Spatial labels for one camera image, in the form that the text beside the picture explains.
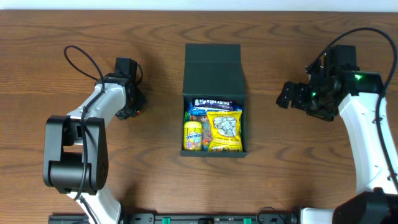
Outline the Haribo gummy candy bag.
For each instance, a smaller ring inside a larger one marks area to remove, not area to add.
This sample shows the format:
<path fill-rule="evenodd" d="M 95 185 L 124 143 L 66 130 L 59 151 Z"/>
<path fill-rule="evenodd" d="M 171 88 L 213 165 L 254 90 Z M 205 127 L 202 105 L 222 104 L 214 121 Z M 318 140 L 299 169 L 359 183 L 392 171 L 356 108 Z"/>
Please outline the Haribo gummy candy bag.
<path fill-rule="evenodd" d="M 212 134 L 210 128 L 210 122 L 206 115 L 204 116 L 194 116 L 189 115 L 187 112 L 185 113 L 185 122 L 187 121 L 199 121 L 202 125 L 202 147 L 201 151 L 207 151 L 210 143 L 212 141 Z"/>

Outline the yellow Hacks candy bag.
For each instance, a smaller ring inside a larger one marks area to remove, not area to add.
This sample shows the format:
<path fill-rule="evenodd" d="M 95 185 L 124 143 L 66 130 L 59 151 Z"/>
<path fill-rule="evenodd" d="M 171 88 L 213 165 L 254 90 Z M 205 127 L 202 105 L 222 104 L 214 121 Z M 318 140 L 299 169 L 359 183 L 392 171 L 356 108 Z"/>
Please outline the yellow Hacks candy bag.
<path fill-rule="evenodd" d="M 212 140 L 208 152 L 242 152 L 242 111 L 208 111 Z"/>

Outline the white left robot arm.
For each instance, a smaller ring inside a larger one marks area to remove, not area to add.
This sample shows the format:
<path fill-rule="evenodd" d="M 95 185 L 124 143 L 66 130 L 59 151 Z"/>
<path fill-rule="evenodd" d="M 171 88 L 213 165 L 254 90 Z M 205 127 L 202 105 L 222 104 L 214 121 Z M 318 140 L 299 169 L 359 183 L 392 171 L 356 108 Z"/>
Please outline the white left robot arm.
<path fill-rule="evenodd" d="M 44 184 L 77 201 L 87 223 L 129 223 L 106 183 L 106 127 L 113 117 L 137 114 L 145 102 L 137 89 L 140 82 L 135 72 L 109 73 L 77 109 L 52 115 L 46 122 Z"/>

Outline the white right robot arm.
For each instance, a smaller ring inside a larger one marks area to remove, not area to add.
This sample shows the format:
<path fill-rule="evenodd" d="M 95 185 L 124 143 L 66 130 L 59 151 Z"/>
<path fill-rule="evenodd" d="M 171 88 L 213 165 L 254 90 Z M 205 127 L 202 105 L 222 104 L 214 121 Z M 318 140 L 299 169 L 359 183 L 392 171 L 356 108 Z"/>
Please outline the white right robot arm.
<path fill-rule="evenodd" d="M 356 170 L 356 196 L 334 209 L 302 208 L 299 223 L 397 223 L 397 153 L 380 100 L 381 76 L 353 68 L 324 68 L 308 84 L 284 83 L 276 103 L 309 116 L 343 119 Z"/>

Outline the blue Oreo cookie pack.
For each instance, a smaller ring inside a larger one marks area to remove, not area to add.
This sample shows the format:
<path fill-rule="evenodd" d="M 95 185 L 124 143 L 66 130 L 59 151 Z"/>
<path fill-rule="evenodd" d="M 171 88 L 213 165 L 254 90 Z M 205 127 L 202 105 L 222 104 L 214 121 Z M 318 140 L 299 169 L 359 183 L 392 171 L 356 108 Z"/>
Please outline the blue Oreo cookie pack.
<path fill-rule="evenodd" d="M 194 116 L 204 116 L 208 111 L 242 111 L 239 105 L 190 105 L 187 113 Z"/>

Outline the yellow candy bottle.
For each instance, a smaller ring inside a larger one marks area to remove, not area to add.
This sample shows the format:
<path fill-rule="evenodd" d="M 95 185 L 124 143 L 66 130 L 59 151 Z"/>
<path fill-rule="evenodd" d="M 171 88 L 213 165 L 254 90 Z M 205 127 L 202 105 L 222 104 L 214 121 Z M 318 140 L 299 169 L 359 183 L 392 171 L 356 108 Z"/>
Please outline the yellow candy bottle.
<path fill-rule="evenodd" d="M 186 151 L 201 151 L 202 125 L 199 121 L 187 121 L 183 127 L 183 148 Z"/>

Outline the blue Dairy Milk chocolate bar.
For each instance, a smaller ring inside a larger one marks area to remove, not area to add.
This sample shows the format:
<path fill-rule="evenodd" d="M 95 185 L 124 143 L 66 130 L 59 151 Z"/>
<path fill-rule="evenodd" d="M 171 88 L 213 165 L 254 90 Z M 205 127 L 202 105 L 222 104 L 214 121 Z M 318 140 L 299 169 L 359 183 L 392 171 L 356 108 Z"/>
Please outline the blue Dairy Milk chocolate bar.
<path fill-rule="evenodd" d="M 189 109 L 192 111 L 215 110 L 215 111 L 234 111 L 235 105 L 232 101 L 194 99 L 191 101 Z"/>

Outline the black box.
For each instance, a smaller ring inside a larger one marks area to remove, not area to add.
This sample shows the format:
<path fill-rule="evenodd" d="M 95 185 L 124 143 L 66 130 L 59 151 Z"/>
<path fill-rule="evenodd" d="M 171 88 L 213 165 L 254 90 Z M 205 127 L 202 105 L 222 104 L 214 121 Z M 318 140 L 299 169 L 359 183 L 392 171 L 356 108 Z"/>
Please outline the black box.
<path fill-rule="evenodd" d="M 232 101 L 242 107 L 241 152 L 180 150 L 185 157 L 244 158 L 248 154 L 246 83 L 239 44 L 186 44 L 183 76 L 183 111 L 193 99 Z"/>

